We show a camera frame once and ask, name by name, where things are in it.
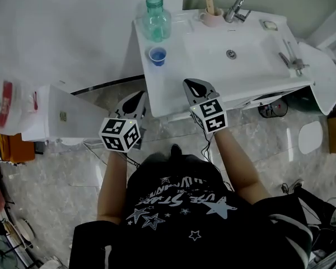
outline pink cup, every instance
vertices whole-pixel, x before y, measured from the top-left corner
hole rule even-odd
[[[208,13],[207,9],[199,14],[199,20],[208,27],[216,27],[224,22],[223,10],[216,8],[215,15]]]

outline blue cup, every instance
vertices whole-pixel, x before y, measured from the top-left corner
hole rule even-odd
[[[164,61],[167,56],[167,51],[162,47],[155,47],[150,50],[148,55],[152,63],[160,67],[161,65],[164,64]]]

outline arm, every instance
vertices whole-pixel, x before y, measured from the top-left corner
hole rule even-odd
[[[108,158],[97,207],[97,220],[119,224],[127,188],[127,161],[115,151]]]
[[[253,163],[228,128],[216,132],[215,140],[236,193],[251,204],[270,197]]]

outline white star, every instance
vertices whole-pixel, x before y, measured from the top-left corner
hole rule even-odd
[[[184,215],[187,215],[188,213],[190,213],[189,209],[183,209],[180,211],[180,213],[183,213]]]
[[[162,179],[162,184],[164,184],[165,182],[170,183],[169,178],[170,177],[163,177],[163,178],[161,178]]]
[[[143,208],[143,209],[140,209],[140,210],[138,210],[138,209],[134,209],[134,213],[132,213],[131,215],[129,215],[127,218],[126,218],[126,220],[127,219],[130,219],[131,217],[134,217],[134,224],[137,224],[137,220],[138,220],[138,218],[141,216],[141,215],[143,215],[143,214],[146,214],[146,213],[149,213],[148,211],[144,211],[146,208]]]
[[[192,238],[194,241],[196,241],[198,238],[202,238],[199,235],[199,230],[198,231],[191,231],[189,238]]]
[[[157,224],[158,223],[163,223],[163,222],[166,222],[165,220],[163,219],[159,219],[158,218],[158,214],[154,214],[152,216],[142,216],[146,222],[143,224],[142,228],[143,227],[146,227],[146,226],[150,226],[151,228],[153,228],[154,230],[156,230],[157,228]]]
[[[217,203],[215,202],[203,202],[206,206],[210,207],[211,209],[207,212],[207,214],[217,213],[222,218],[228,218],[228,210],[237,210],[236,207],[232,207],[226,204],[226,197],[223,196],[218,200]]]

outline tiled floor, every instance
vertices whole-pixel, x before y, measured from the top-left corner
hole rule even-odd
[[[112,109],[128,94],[145,90],[144,80],[128,82],[80,95],[103,108]],[[323,125],[321,148],[303,155],[298,145],[300,128],[314,120]],[[272,195],[281,194],[280,186],[303,178],[304,187],[320,198],[336,197],[336,154],[328,154],[326,118],[289,109],[283,118],[264,119],[257,109],[228,111],[230,131],[255,163]],[[198,157],[206,141],[192,119],[162,124],[152,117],[149,106],[143,127],[147,129],[141,151],[129,156],[142,162],[149,154],[168,153],[178,143],[183,153]],[[211,146],[212,161],[225,173],[216,144]],[[108,151],[101,146],[93,152],[107,162]],[[93,221],[105,165],[84,145],[68,147],[60,143],[48,146],[44,156],[18,167],[2,166],[4,182],[16,206],[17,217],[28,219],[35,234],[34,251],[39,257],[56,255],[68,263],[73,229]],[[134,167],[129,166],[128,176]]]

